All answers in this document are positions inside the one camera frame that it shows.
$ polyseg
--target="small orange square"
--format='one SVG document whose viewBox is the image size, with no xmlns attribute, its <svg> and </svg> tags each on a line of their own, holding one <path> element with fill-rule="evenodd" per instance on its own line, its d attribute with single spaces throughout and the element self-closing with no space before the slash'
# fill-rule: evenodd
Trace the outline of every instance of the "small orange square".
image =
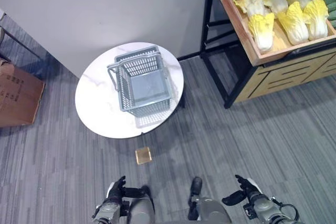
<svg viewBox="0 0 336 224">
<path fill-rule="evenodd" d="M 138 165 L 152 161 L 151 151 L 148 147 L 135 150 L 135 156 Z"/>
</svg>

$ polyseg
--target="basket handle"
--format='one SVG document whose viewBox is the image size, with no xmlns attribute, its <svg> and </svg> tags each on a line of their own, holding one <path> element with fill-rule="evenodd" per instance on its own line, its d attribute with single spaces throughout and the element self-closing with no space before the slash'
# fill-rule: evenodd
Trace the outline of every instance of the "basket handle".
<svg viewBox="0 0 336 224">
<path fill-rule="evenodd" d="M 136 56 L 136 57 L 132 57 L 132 58 L 129 58 L 129 59 L 125 59 L 125 60 L 121 60 L 121 61 L 118 61 L 118 62 L 115 62 L 113 64 L 110 64 L 107 66 L 107 72 L 109 73 L 109 76 L 113 82 L 113 85 L 114 85 L 114 89 L 116 91 L 119 91 L 118 87 L 117 87 L 117 82 L 115 81 L 111 71 L 113 73 L 117 73 L 118 72 L 118 68 L 126 63 L 131 63 L 131 62 L 134 62 L 136 60 L 140 60 L 140 59 L 145 59 L 145 58 L 150 58 L 150 57 L 153 57 L 155 55 L 160 55 L 159 53 L 155 52 L 155 53 L 152 53 L 152 54 L 147 54 L 147 55 L 139 55 L 139 56 Z"/>
</svg>

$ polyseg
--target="wooden slat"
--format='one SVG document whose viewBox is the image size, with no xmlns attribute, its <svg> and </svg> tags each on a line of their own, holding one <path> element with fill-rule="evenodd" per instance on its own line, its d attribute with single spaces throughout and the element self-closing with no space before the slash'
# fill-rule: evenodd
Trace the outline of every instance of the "wooden slat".
<svg viewBox="0 0 336 224">
<path fill-rule="evenodd" d="M 332 58 L 325 62 L 323 66 L 321 66 L 314 73 L 312 73 L 312 75 L 304 79 L 302 83 L 317 80 L 326 76 L 330 76 L 332 74 L 336 74 L 336 53 L 333 55 Z"/>
<path fill-rule="evenodd" d="M 336 73 L 334 48 L 268 68 L 259 67 L 235 102 L 290 88 L 333 73 Z"/>
</svg>

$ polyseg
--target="white wall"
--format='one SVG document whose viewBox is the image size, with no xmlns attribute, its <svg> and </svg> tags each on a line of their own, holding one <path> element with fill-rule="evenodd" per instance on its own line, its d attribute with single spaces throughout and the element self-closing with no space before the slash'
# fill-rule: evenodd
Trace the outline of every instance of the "white wall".
<svg viewBox="0 0 336 224">
<path fill-rule="evenodd" d="M 199 50 L 204 0 L 0 0 L 75 75 L 104 51 L 147 41 L 176 57 Z"/>
</svg>

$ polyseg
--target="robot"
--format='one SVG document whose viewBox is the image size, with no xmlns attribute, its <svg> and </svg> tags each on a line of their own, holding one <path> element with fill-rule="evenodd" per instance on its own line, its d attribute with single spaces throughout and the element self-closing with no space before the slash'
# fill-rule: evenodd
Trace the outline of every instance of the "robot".
<svg viewBox="0 0 336 224">
<path fill-rule="evenodd" d="M 234 206 L 247 199 L 243 206 L 249 219 L 259 219 L 262 224 L 303 224 L 299 222 L 299 213 L 291 204 L 278 202 L 274 197 L 264 195 L 257 184 L 250 178 L 245 179 L 236 175 L 241 190 L 223 198 L 223 204 Z M 111 183 L 106 199 L 97 206 L 92 215 L 95 224 L 118 224 L 120 217 L 127 218 L 127 224 L 155 224 L 155 208 L 148 186 L 141 188 L 126 188 L 125 176 Z M 188 200 L 188 220 L 170 221 L 162 224 L 229 224 L 230 216 L 223 205 L 213 199 L 201 197 L 202 179 L 195 177 L 190 188 Z M 132 203 L 123 198 L 133 198 Z M 281 209 L 292 207 L 296 216 L 292 219 Z"/>
</svg>

